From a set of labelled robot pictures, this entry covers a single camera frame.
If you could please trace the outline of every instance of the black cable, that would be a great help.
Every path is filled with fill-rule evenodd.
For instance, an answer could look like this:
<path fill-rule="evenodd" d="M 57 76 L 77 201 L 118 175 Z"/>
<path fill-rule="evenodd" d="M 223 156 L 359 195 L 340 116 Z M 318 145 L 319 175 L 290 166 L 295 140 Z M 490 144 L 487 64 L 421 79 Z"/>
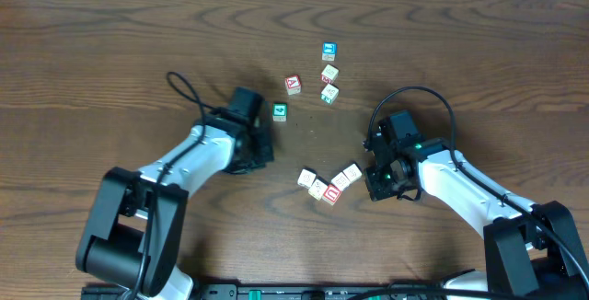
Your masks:
<path fill-rule="evenodd" d="M 186 85 L 186 87 L 191 91 L 194 98 L 191 98 L 191 97 L 187 96 L 186 94 L 184 94 L 184 92 L 180 91 L 176 87 L 176 85 L 174 85 L 174 83 L 172 82 L 171 76 L 175 76 L 178 79 L 180 79 L 184 83 L 184 85 Z M 196 94 L 196 90 L 194 90 L 194 87 L 192 87 L 191 83 L 189 83 L 188 80 L 186 80 L 186 78 L 184 78 L 182 75 L 180 75 L 176 72 L 170 71 L 166 74 L 166 80 L 167 80 L 167 83 L 172 88 L 174 88 L 174 90 L 176 92 L 178 92 L 184 98 L 199 105 L 199 109 L 201 110 L 201 116 L 202 116 L 202 131 L 201 131 L 201 135 L 199 136 L 199 138 L 193 144 L 186 147 L 183 151 L 178 153 L 171 160 L 169 160 L 166 164 L 164 164 L 161 172 L 159 173 L 159 176 L 157 177 L 156 183 L 152 187 L 153 194 L 152 194 L 150 204 L 149 204 L 149 212 L 147 213 L 147 225 L 145 226 L 144 250 L 143 250 L 143 254 L 141 256 L 141 264 L 139 265 L 139 272 L 137 273 L 137 279 L 135 281 L 135 285 L 134 285 L 133 289 L 131 290 L 131 293 L 126 296 L 125 300 L 134 300 L 137 297 L 137 294 L 139 293 L 141 288 L 143 287 L 145 272 L 147 271 L 147 258 L 148 258 L 148 254 L 149 254 L 149 247 L 151 244 L 151 233 L 152 233 L 153 224 L 154 224 L 154 215 L 156 213 L 157 197 L 159 194 L 159 185 L 162 183 L 162 181 L 164 180 L 164 177 L 167 175 L 167 173 L 170 171 L 170 169 L 172 169 L 174 164 L 176 162 L 178 162 L 178 160 L 180 160 L 183 156 L 185 156 L 189 151 L 194 149 L 194 147 L 196 147 L 197 145 L 202 143 L 202 141 L 204 140 L 205 131 L 206 131 L 206 115 L 204 113 L 204 108 L 205 107 L 210 108 L 210 109 L 213 108 L 213 107 L 207 106 L 201 102 L 201 99 L 199 98 L 198 94 Z"/>
<path fill-rule="evenodd" d="M 492 299 L 492 300 L 529 300 L 529 298 L 511 295 L 511 294 L 496 294 L 491 292 L 483 291 L 470 291 L 470 290 L 455 290 L 455 289 L 443 289 L 436 287 L 394 287 L 381 290 L 375 290 L 366 292 L 363 294 L 355 295 L 348 300 L 364 300 L 373 296 L 379 295 L 393 295 L 393 294 L 411 294 L 411 295 L 429 295 L 429 296 L 462 296 L 471 297 L 478 299 Z"/>
<path fill-rule="evenodd" d="M 468 173 L 468 171 L 464 168 L 464 166 L 462 166 L 462 164 L 457 161 L 456 155 L 455 155 L 455 150 L 456 150 L 456 118 L 454 116 L 454 112 L 452 111 L 452 107 L 450 107 L 450 104 L 448 103 L 448 101 L 446 101 L 446 99 L 444 97 L 442 97 L 442 95 L 440 95 L 438 92 L 436 92 L 430 88 L 427 88 L 427 87 L 403 87 L 403 88 L 400 88 L 400 89 L 394 91 L 393 93 L 389 94 L 386 98 L 384 98 L 378 104 L 378 106 L 376 106 L 375 111 L 372 114 L 372 117 L 370 119 L 370 123 L 368 124 L 368 137 L 366 138 L 366 143 L 364 146 L 366 148 L 370 149 L 370 144 L 371 144 L 370 142 L 372 139 L 372 128 L 374 126 L 376 114 L 380 111 L 381 107 L 385 103 L 387 103 L 391 98 L 396 96 L 398 93 L 401 93 L 401 92 L 404 92 L 407 90 L 420 90 L 420 91 L 425 91 L 425 92 L 431 93 L 434 96 L 436 96 L 440 101 L 442 101 L 442 103 L 444 103 L 446 109 L 448 110 L 448 114 L 450 115 L 450 132 L 451 132 L 450 133 L 450 157 L 452 158 L 452 163 L 454 163 L 454 165 L 468 179 L 472 180 L 475 184 L 479 185 L 481 188 L 483 188 L 484 190 L 489 192 L 495 198 L 501 200 L 504 204 L 507 204 L 508 206 L 510 206 L 511 208 L 516 210 L 517 212 L 519 212 L 522 216 L 524 216 L 526 219 L 528 219 L 530 222 L 532 222 L 534 225 L 536 225 L 542 232 L 544 232 L 544 234 L 550 240 L 552 240 L 555 244 L 557 244 L 557 246 L 559 246 L 559 248 L 562 249 L 562 251 L 569 257 L 569 259 L 571 259 L 572 263 L 579 271 L 579 274 L 581 275 L 581 279 L 583 280 L 586 292 L 589 294 L 589 278 L 587 277 L 587 273 L 585 272 L 583 267 L 581 267 L 579 260 L 572 254 L 571 250 L 566 246 L 566 244 L 564 244 L 562 239 L 560 239 L 560 237 L 558 235 L 556 235 L 554 232 L 552 232 L 550 229 L 548 229 L 544 224 L 542 224 L 541 221 L 539 221 L 534 215 L 532 215 L 526 209 L 518 206 L 514 202 L 511 202 L 509 200 L 509 198 L 499 194 L 497 191 L 495 191 L 494 189 L 489 187 L 487 184 L 483 183 L 482 181 L 480 181 L 479 179 L 477 179 L 476 177 L 474 177 L 473 175 Z"/>

